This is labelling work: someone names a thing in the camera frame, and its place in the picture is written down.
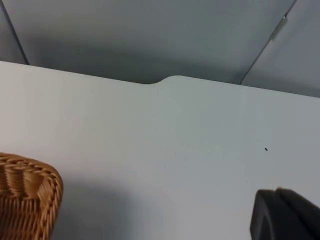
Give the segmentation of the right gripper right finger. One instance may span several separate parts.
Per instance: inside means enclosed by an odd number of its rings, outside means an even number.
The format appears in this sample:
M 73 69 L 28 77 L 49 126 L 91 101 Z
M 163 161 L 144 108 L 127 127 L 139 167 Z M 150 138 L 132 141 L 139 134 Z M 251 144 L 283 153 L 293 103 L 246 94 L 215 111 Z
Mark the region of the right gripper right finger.
M 320 208 L 317 205 L 291 189 L 278 188 L 276 193 L 306 226 L 320 225 Z

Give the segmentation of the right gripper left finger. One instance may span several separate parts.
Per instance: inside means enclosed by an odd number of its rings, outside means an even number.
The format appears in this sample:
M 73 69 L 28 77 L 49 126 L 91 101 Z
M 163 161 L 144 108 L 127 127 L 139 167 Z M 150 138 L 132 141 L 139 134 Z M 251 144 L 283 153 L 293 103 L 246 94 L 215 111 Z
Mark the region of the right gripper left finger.
M 318 240 L 320 225 L 305 225 L 276 190 L 256 192 L 250 235 L 253 240 Z

